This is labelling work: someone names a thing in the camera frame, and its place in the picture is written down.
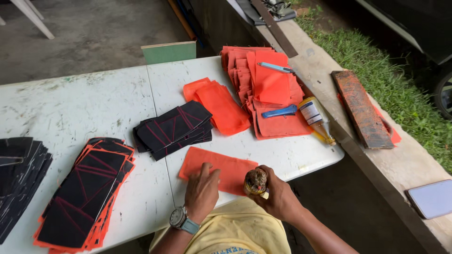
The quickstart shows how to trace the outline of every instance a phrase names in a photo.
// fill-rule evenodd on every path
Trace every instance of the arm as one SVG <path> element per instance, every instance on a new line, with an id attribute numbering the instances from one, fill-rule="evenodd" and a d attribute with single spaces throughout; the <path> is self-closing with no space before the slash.
<path id="1" fill-rule="evenodd" d="M 357 254 L 352 247 L 340 239 L 333 231 L 323 225 L 304 208 L 293 194 L 289 184 L 278 178 L 273 169 L 259 166 L 267 173 L 268 199 L 249 194 L 266 212 L 296 227 L 309 241 L 318 254 Z"/>
<path id="2" fill-rule="evenodd" d="M 218 201 L 218 178 L 220 170 L 209 173 L 212 164 L 203 163 L 199 174 L 190 175 L 185 193 L 185 209 L 187 216 L 200 225 L 215 207 Z M 176 228 L 168 229 L 162 239 L 155 245 L 150 254 L 181 254 L 184 252 L 193 235 Z"/>

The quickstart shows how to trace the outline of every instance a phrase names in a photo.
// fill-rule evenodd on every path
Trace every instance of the hand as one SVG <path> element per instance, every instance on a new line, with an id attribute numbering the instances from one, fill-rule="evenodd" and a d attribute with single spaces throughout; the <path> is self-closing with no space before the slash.
<path id="1" fill-rule="evenodd" d="M 188 178 L 185 209 L 187 209 L 187 216 L 190 220 L 197 224 L 201 224 L 218 201 L 220 170 L 216 169 L 209 173 L 211 168 L 211 163 L 204 162 L 201 172 L 192 174 Z"/>
<path id="2" fill-rule="evenodd" d="M 289 223 L 296 221 L 300 212 L 306 211 L 306 209 L 295 197 L 289 184 L 278 178 L 272 168 L 265 165 L 258 166 L 258 168 L 267 173 L 268 199 L 253 194 L 248 194 L 248 197 L 273 217 Z"/>

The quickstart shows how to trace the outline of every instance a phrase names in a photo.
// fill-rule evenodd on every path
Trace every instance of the wristwatch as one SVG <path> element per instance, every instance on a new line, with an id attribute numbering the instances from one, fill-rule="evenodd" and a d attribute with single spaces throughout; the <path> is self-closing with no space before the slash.
<path id="1" fill-rule="evenodd" d="M 194 235 L 199 230 L 199 225 L 187 216 L 185 207 L 176 208 L 169 217 L 169 224 L 177 229 L 182 229 Z"/>

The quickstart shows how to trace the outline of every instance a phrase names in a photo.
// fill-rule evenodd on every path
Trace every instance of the vehicle tire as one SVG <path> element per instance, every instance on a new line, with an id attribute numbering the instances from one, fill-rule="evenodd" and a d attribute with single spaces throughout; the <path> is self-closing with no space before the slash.
<path id="1" fill-rule="evenodd" d="M 445 119 L 452 120 L 452 64 L 444 66 L 435 82 L 433 102 Z"/>

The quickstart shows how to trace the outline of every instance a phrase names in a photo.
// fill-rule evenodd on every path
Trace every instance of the person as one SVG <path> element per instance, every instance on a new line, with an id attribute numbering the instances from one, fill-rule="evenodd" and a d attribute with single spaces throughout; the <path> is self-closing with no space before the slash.
<path id="1" fill-rule="evenodd" d="M 174 227 L 181 223 L 181 208 L 176 209 L 170 218 L 173 227 L 156 232 L 150 254 L 289 254 L 281 221 L 295 226 L 317 254 L 357 253 L 304 208 L 289 184 L 265 165 L 258 168 L 268 176 L 267 198 L 249 194 L 214 209 L 220 170 L 209 173 L 211 168 L 212 164 L 204 163 L 201 172 L 189 178 L 184 205 L 188 219 L 184 220 L 190 223 L 185 230 Z"/>

